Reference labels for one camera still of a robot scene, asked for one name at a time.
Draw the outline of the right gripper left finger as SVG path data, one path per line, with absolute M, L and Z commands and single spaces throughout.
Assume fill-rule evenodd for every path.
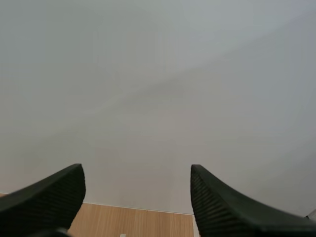
M 81 164 L 0 198 L 2 237 L 68 237 L 86 193 Z

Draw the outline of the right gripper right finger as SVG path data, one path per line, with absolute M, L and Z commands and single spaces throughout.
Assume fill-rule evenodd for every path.
M 191 204 L 201 237 L 314 237 L 316 223 L 255 201 L 202 165 L 191 166 Z

